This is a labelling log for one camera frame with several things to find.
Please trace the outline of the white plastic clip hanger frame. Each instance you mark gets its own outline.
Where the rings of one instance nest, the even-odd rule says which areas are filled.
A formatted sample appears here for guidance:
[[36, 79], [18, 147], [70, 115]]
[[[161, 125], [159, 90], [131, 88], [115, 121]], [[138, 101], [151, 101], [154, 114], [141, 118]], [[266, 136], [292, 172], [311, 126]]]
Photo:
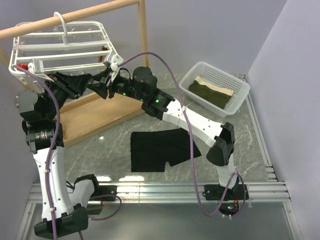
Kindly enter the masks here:
[[118, 54], [102, 23], [72, 21], [14, 37], [8, 70], [22, 80], [25, 73], [14, 66], [35, 58], [44, 65], [44, 74], [39, 76], [54, 72], [78, 75], [104, 69], [103, 60], [110, 53]]

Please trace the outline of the black underwear shorts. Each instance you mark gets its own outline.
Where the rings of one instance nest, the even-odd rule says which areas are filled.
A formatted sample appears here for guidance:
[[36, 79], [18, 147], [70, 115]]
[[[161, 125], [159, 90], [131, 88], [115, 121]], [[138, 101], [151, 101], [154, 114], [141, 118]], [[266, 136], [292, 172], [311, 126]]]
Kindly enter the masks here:
[[182, 129], [163, 131], [134, 131], [130, 136], [131, 172], [164, 172], [186, 162], [190, 157], [190, 135]]

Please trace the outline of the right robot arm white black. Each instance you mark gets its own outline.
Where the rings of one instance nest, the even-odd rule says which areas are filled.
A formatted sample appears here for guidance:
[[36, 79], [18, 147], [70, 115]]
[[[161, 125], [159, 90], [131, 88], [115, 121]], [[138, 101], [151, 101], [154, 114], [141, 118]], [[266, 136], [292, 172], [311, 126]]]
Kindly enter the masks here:
[[110, 68], [91, 77], [87, 87], [103, 99], [120, 94], [142, 102], [142, 110], [151, 117], [172, 123], [201, 139], [210, 147], [206, 159], [218, 172], [220, 194], [226, 200], [238, 194], [239, 178], [233, 161], [235, 150], [234, 126], [220, 124], [182, 105], [168, 93], [158, 89], [157, 78], [149, 67], [137, 67], [132, 78], [115, 74]]

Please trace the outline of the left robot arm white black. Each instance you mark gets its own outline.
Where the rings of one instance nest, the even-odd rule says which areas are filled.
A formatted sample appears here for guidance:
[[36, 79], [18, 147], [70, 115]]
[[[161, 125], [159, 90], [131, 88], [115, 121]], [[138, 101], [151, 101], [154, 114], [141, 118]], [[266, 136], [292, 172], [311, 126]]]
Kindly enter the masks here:
[[41, 186], [41, 222], [34, 226], [34, 233], [50, 240], [81, 233], [89, 225], [88, 202], [100, 197], [101, 188], [96, 176], [89, 174], [77, 178], [72, 193], [68, 192], [60, 110], [67, 99], [75, 99], [84, 93], [91, 75], [73, 77], [55, 73], [54, 80], [50, 80], [18, 65], [15, 68], [26, 73], [44, 89], [42, 93], [25, 89], [15, 98]]

